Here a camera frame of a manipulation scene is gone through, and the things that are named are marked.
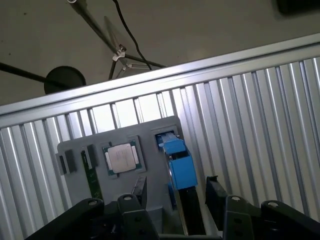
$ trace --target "black component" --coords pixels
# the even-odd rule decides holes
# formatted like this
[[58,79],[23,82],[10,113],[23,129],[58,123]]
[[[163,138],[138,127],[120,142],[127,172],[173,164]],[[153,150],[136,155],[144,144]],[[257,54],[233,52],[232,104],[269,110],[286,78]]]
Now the black component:
[[63,156],[59,156],[59,165],[61,166],[60,168],[60,174],[61,175],[64,175],[67,173],[67,168],[66,168],[66,165],[65,165],[65,161],[64,161],[64,157]]
[[68,168],[68,173],[77,171],[74,151],[72,149],[66,150],[64,152],[64,155],[65,155],[65,160]]
[[158,233],[145,209],[142,209],[138,198],[132,194],[118,198],[119,212],[123,217],[125,239],[157,240]]
[[219,231],[224,229],[224,215],[227,196],[228,193],[218,182],[218,176],[208,176],[206,178],[205,204],[208,206]]
[[152,70],[150,64],[148,63],[148,61],[145,59],[145,57],[142,55],[140,49],[139,49],[139,45],[137,43],[137,40],[135,39],[135,37],[133,36],[133,34],[131,33],[125,19],[124,19],[124,16],[122,15],[122,12],[121,12],[121,8],[120,8],[120,5],[118,3],[117,0],[113,0],[114,4],[115,4],[115,7],[116,7],[116,11],[118,12],[118,15],[119,15],[119,18],[126,30],[126,32],[129,34],[130,38],[132,39],[132,41],[134,42],[134,45],[135,45],[135,48],[136,48],[136,51],[138,52],[138,54],[140,55],[140,57],[142,58],[143,62],[148,66],[148,68],[150,70]]
[[6,73],[10,73],[10,74],[14,74],[20,77],[24,77],[27,79],[31,79],[31,80],[35,80],[37,82],[43,83],[43,84],[49,84],[52,86],[56,86],[57,88],[60,88],[61,90],[67,90],[69,89],[69,87],[61,82],[57,82],[54,81],[52,79],[47,79],[43,76],[39,76],[37,74],[22,70],[20,68],[14,67],[14,66],[10,66],[7,65],[5,63],[0,62],[0,71],[6,72]]
[[277,0],[280,13],[285,15],[302,13],[320,8],[319,0]]
[[114,72],[115,72],[115,68],[116,68],[116,64],[117,64],[117,62],[112,60],[112,64],[111,64],[108,80],[111,80],[113,78]]
[[[207,179],[207,196],[212,202],[210,211],[221,207],[223,191],[217,182],[217,177]],[[133,193],[138,196],[144,195],[146,180],[141,178],[137,181]],[[192,198],[196,191],[188,188],[180,192],[182,198],[189,195]],[[228,195],[225,198],[225,214],[223,224],[223,240],[286,240],[286,239],[320,239],[320,223],[307,217],[301,212],[279,201],[265,201],[261,208],[255,207],[244,198]],[[49,222],[43,228],[32,234],[27,240],[178,240],[188,239],[217,240],[213,236],[181,236],[181,235],[158,235],[147,211],[141,206],[141,202],[134,194],[124,194],[106,206],[97,198],[85,199],[65,213]],[[198,206],[191,201],[189,205],[184,202],[183,211],[186,219],[191,220],[193,216],[194,228],[203,228],[198,224],[199,215],[194,209]]]
[[[58,66],[52,69],[46,76],[46,79],[50,82],[66,86],[67,89],[74,89],[86,85],[86,79],[82,73],[71,66]],[[45,82],[43,87],[45,94],[53,94],[65,90],[65,88],[52,85],[49,82]]]
[[146,176],[140,176],[138,178],[132,190],[132,194],[137,197],[142,208],[146,209],[146,206],[147,206],[147,177]]
[[88,226],[93,218],[102,216],[104,202],[96,198],[82,200],[65,213],[40,228],[27,240],[90,239]]
[[196,187],[179,190],[185,224],[189,235],[206,235]]
[[217,177],[208,177],[206,204],[217,227],[223,222],[223,240],[320,239],[320,223],[283,202],[265,201],[259,208],[240,196],[224,195]]

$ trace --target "metal ledge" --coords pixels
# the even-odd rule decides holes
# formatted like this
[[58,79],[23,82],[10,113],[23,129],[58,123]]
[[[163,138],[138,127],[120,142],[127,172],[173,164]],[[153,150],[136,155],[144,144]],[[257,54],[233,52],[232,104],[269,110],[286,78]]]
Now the metal ledge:
[[0,128],[317,57],[319,43],[317,33],[0,106]]

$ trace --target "corrugated metal wall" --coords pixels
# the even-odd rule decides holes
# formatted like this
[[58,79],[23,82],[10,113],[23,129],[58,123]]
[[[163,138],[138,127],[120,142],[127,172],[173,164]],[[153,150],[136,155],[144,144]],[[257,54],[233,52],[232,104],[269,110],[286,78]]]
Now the corrugated metal wall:
[[178,115],[205,177],[258,206],[320,219],[320,58],[234,75],[0,130],[0,239],[20,240],[71,206],[61,141]]

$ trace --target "green circuit board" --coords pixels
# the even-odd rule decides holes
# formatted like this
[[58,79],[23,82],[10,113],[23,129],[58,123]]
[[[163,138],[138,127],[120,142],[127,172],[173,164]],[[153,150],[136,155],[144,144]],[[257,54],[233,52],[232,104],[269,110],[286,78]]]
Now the green circuit board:
[[95,168],[89,169],[87,155],[84,150],[81,152],[81,158],[82,158],[82,163],[84,166],[85,175],[89,184],[92,198],[103,200],[96,169]]

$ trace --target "black cable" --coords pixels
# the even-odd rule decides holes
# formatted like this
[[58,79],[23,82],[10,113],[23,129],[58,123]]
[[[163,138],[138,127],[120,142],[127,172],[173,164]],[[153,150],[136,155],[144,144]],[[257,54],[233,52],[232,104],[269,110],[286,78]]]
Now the black cable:
[[135,37],[132,35],[131,31],[129,30],[127,24],[126,24],[126,21],[125,21],[125,19],[124,19],[124,16],[123,16],[122,13],[121,13],[121,9],[120,9],[120,5],[119,5],[118,1],[117,1],[117,0],[113,0],[113,2],[114,2],[114,4],[115,4],[116,10],[117,10],[117,12],[118,12],[118,15],[119,15],[119,17],[120,17],[120,20],[121,20],[121,22],[122,22],[125,30],[127,31],[127,33],[129,34],[129,36],[131,37],[132,41],[134,42],[136,51],[138,52],[138,54],[140,55],[140,57],[142,58],[142,60],[144,61],[144,63],[148,66],[148,68],[149,68],[150,70],[152,70],[150,64],[148,63],[148,61],[145,59],[145,57],[144,57],[144,56],[142,55],[142,53],[140,52],[139,45],[138,45]]
[[110,68],[110,73],[109,73],[109,79],[108,80],[111,80],[112,77],[114,76],[116,63],[117,63],[116,61],[112,60],[112,65],[111,65],[111,68]]

